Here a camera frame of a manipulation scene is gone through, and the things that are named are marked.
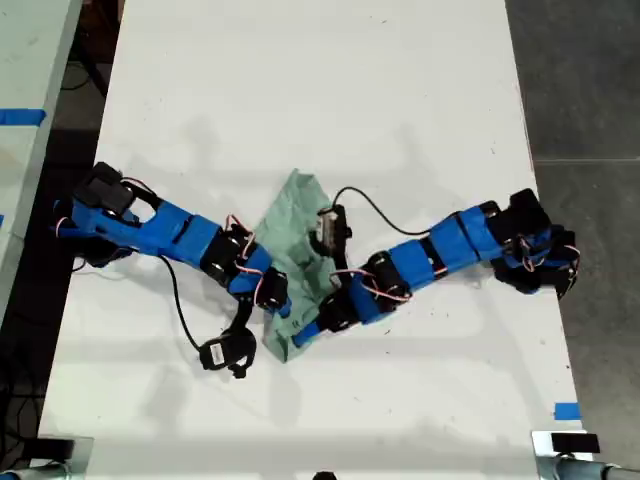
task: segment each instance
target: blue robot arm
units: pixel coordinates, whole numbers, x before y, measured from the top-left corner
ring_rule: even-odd
[[[130,210],[136,200],[155,211],[149,220],[140,221]],[[167,257],[202,270],[233,295],[239,302],[238,313],[220,337],[198,345],[183,321],[205,369],[227,367],[237,377],[244,376],[256,350],[255,338],[246,328],[254,305],[289,315],[286,275],[271,266],[269,253],[235,217],[228,217],[222,227],[163,200],[144,183],[123,177],[105,163],[95,165],[72,198],[56,203],[54,219],[56,236],[95,267],[132,252],[158,256],[165,260],[177,289]]]
[[[316,250],[343,264],[344,252],[332,247],[343,245],[351,231],[344,209],[336,205],[330,210],[333,227],[324,231],[329,230],[331,238],[311,243],[323,245],[323,250]],[[319,212],[321,223],[327,222],[328,212]],[[323,330],[337,332],[356,323],[377,322],[417,290],[484,261],[491,263],[498,280],[523,293],[553,285],[561,297],[575,283],[579,256],[574,233],[552,225],[534,193],[523,190],[511,196],[504,211],[487,202],[453,213],[424,237],[378,252],[359,269],[339,271],[341,287],[324,300],[316,320],[293,342],[301,347]]]

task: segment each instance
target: blue painter's tape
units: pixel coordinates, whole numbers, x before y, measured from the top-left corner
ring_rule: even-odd
[[[46,116],[40,108],[0,108],[0,125],[39,127]]]
[[[577,403],[556,403],[556,411],[554,412],[556,420],[580,420],[580,405]]]

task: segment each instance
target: green cloth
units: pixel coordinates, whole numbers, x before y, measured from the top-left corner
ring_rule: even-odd
[[[315,176],[295,169],[255,231],[258,242],[273,257],[273,266],[289,280],[291,315],[281,318],[275,314],[265,326],[263,340],[282,362],[304,350],[293,344],[291,336],[316,318],[320,302],[334,291],[329,279],[335,270],[333,260],[315,253],[309,243],[318,210],[329,205]]]

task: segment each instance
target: concrete floor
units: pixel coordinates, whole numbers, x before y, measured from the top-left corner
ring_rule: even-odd
[[[540,198],[583,252],[561,310],[584,424],[640,468],[640,2],[507,5]],[[91,84],[61,92],[54,128],[95,132],[103,106]]]

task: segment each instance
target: cable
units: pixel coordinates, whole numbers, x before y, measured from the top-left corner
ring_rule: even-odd
[[[173,271],[173,267],[169,263],[169,260],[167,260],[162,255],[158,255],[158,258],[162,260],[164,264],[167,266],[167,268],[169,269],[169,274],[171,275],[171,282],[173,283],[173,298],[176,301],[176,309],[178,310],[178,317],[180,317],[180,323],[182,324],[182,329],[184,330],[184,333],[187,336],[189,343],[193,345],[193,348],[195,348],[196,351],[200,352],[200,346],[193,339],[193,336],[189,331],[189,327],[187,327],[187,322],[185,321],[184,315],[182,313],[182,307],[180,306],[180,294],[178,293],[178,280],[176,279],[176,273]]]
[[[147,192],[149,192],[151,195],[153,195],[154,197],[157,197],[158,195],[156,194],[156,192],[154,192],[151,187],[149,187],[149,185],[147,185],[146,183],[144,183],[142,180],[138,180],[137,178],[134,177],[122,177],[120,179],[120,183],[122,182],[132,182],[132,183],[137,183],[139,186],[141,186],[142,188],[144,188]]]
[[[387,225],[389,225],[391,228],[393,228],[395,231],[402,233],[403,235],[409,235],[409,236],[421,236],[421,235],[426,235],[427,233],[429,233],[429,228],[427,228],[426,230],[422,230],[421,232],[409,232],[407,230],[403,230],[402,228],[398,227],[397,225],[395,225],[391,220],[389,220],[389,218],[382,212],[382,210],[380,210],[380,208],[378,207],[378,205],[376,205],[376,203],[371,200],[371,198],[369,197],[369,195],[367,195],[366,193],[364,193],[362,190],[360,190],[359,188],[356,187],[343,187],[341,188],[338,193],[336,193],[335,198],[333,199],[333,206],[335,207],[336,204],[338,203],[338,198],[340,197],[340,195],[342,195],[344,192],[346,192],[347,190],[351,190],[353,192],[359,193],[360,195],[362,195],[367,202],[369,202],[369,204],[373,207],[373,209],[378,212],[378,215],[380,215],[382,217],[382,219],[387,223]]]
[[[71,273],[79,272],[80,270],[82,270],[86,266],[87,266],[87,261],[83,258],[82,259],[82,263],[80,264],[80,266],[79,267],[75,267],[74,269],[72,269]]]
[[[67,63],[67,67],[76,67],[76,68],[79,68],[81,70],[85,70],[84,67],[82,67],[81,65],[76,65],[75,63]],[[74,91],[74,90],[79,90],[82,87],[84,87],[85,85],[88,85],[90,81],[91,81],[91,76],[87,72],[87,78],[85,78],[82,82],[80,82],[80,83],[78,83],[76,85],[73,85],[71,87],[61,86],[60,90],[67,91],[67,92]]]

